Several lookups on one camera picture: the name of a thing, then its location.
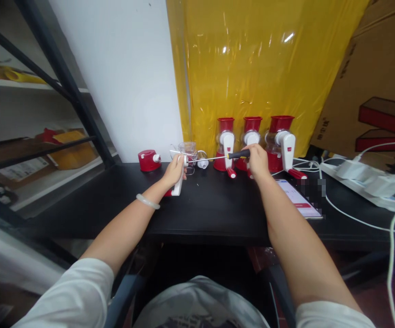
hand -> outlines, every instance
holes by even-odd
[[[254,179],[258,180],[271,176],[269,173],[267,151],[265,151],[258,143],[246,146],[243,149],[249,149],[251,152],[249,165]]]
[[[167,166],[166,172],[160,180],[160,182],[163,182],[167,189],[172,188],[181,178],[181,175],[184,180],[187,180],[187,177],[185,176],[187,168],[183,166],[183,163],[184,155],[176,154],[169,166]]]

screwdriver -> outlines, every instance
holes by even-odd
[[[220,158],[228,158],[228,159],[239,159],[239,158],[249,158],[251,157],[251,151],[249,149],[245,149],[245,150],[241,150],[239,152],[236,153],[229,153],[226,156],[221,156],[221,157],[214,157],[212,159],[220,159]],[[189,163],[193,163],[193,162],[200,162],[203,160],[212,160],[212,159],[197,159],[194,161],[188,161]]]

white sleeve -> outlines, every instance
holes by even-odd
[[[114,273],[104,262],[76,261],[13,327],[102,328]]]
[[[296,310],[296,328],[375,328],[364,314],[327,301],[299,305]]]

yellow object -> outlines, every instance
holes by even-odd
[[[86,136],[79,131],[70,131],[53,136],[54,139],[66,144],[76,141]],[[91,161],[95,160],[97,155],[93,151],[90,143],[82,143],[67,149],[49,154],[56,166],[60,170],[78,169]]]
[[[304,156],[368,0],[167,0],[184,141],[216,153],[217,118],[292,115]]]
[[[0,80],[10,80],[21,83],[38,83],[46,84],[46,82],[38,76],[20,71],[9,66],[0,66]]]

screwdriver handle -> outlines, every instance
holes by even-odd
[[[245,149],[236,153],[230,153],[227,157],[228,159],[249,158],[251,157],[251,151],[249,149]]]

